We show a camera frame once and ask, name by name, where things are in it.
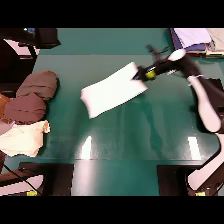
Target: dark brown cloth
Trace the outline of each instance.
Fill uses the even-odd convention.
[[[44,101],[54,97],[57,89],[57,76],[54,72],[45,70],[27,76],[16,92],[16,97],[27,96],[31,92],[37,94]]]
[[[33,124],[40,121],[46,113],[44,101],[35,93],[19,96],[5,106],[4,117],[16,124]]]

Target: table surface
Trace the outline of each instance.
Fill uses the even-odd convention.
[[[143,94],[94,119],[80,100],[82,88],[129,62],[152,64],[146,44],[159,50],[170,46],[170,53],[167,29],[66,28],[58,35],[62,45],[40,50],[34,67],[34,72],[52,70],[60,80],[48,104],[51,132],[36,158],[7,157],[9,167],[22,161],[74,163],[72,195],[159,195],[156,165],[202,164],[217,152],[218,139],[204,132],[193,92],[180,73],[146,83]],[[222,59],[194,60],[206,77],[224,82]],[[189,137],[197,139],[201,159]]]

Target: white cloth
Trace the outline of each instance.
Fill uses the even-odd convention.
[[[224,51],[224,28],[207,28],[214,41],[215,51]]]
[[[206,28],[174,28],[183,48],[212,41]]]
[[[81,90],[81,100],[86,104],[89,117],[119,106],[147,90],[140,80],[132,80],[138,69],[129,63],[108,78]]]
[[[14,124],[12,129],[0,136],[0,150],[9,156],[24,154],[35,157],[43,146],[43,133],[50,132],[48,121],[31,125]]]

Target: maroon cloth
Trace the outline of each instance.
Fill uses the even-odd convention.
[[[44,101],[35,93],[20,96],[5,106],[4,117],[16,124],[33,124],[40,121],[46,113]]]

